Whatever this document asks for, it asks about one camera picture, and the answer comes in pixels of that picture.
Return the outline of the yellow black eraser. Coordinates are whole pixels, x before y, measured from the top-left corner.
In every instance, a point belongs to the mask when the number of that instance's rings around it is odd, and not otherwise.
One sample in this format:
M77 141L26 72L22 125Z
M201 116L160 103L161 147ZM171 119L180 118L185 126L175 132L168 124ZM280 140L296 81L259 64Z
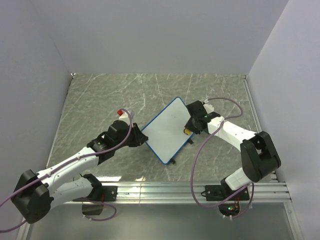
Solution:
M187 129L187 128L185 128L183 132L184 132L185 134L187 134L187 135L191 135L191 134L192 134L192 132L191 132L189 129Z

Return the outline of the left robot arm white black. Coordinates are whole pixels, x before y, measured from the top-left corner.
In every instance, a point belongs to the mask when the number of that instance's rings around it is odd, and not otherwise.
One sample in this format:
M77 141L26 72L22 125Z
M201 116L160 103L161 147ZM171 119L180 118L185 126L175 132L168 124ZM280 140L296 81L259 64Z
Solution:
M71 178L112 158L120 148L139 147L148 139L136 123L116 120L66 160L38 172L29 169L22 173L10 200L29 224L65 202L84 198L96 201L102 185L95 176L85 174L76 181Z

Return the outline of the blue framed whiteboard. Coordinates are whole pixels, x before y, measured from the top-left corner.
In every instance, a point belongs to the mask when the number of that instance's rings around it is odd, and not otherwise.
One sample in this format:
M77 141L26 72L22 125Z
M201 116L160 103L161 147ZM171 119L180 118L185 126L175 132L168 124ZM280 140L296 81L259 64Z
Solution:
M177 96L142 128L147 146L162 164L169 164L194 135L184 132L189 118L186 104Z

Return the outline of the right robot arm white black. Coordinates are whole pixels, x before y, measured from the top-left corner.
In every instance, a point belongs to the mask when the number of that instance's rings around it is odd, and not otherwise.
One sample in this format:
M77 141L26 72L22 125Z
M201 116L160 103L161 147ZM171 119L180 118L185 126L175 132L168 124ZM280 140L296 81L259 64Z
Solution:
M208 100L197 100L186 108L190 115L184 126L186 131L216 136L240 152L241 167L210 192L216 201L232 200L239 190L244 191L247 185L259 182L281 166L276 147L267 132L254 132L231 123L232 116L224 117L215 112Z

